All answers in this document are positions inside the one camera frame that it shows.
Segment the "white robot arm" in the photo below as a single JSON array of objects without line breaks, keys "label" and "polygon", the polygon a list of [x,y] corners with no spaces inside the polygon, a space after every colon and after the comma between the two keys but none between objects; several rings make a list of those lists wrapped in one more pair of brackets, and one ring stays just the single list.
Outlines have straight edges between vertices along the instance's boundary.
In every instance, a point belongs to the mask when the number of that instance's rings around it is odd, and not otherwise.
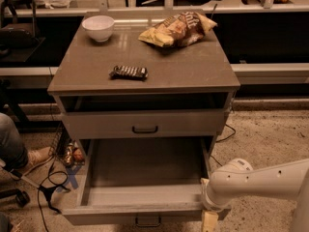
[{"label": "white robot arm", "polygon": [[221,212],[242,196],[296,200],[290,232],[309,231],[309,159],[253,169],[244,159],[232,159],[201,180],[201,201]]}]

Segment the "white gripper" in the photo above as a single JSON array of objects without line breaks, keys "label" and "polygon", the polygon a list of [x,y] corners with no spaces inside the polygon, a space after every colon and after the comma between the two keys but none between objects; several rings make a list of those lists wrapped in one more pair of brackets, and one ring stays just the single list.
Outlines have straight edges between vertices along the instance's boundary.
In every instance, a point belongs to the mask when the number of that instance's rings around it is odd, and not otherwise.
[{"label": "white gripper", "polygon": [[210,211],[202,212],[201,232],[213,232],[218,222],[218,213],[227,209],[230,205],[230,199],[223,197],[214,191],[209,183],[209,179],[201,178],[201,201],[204,207]]}]

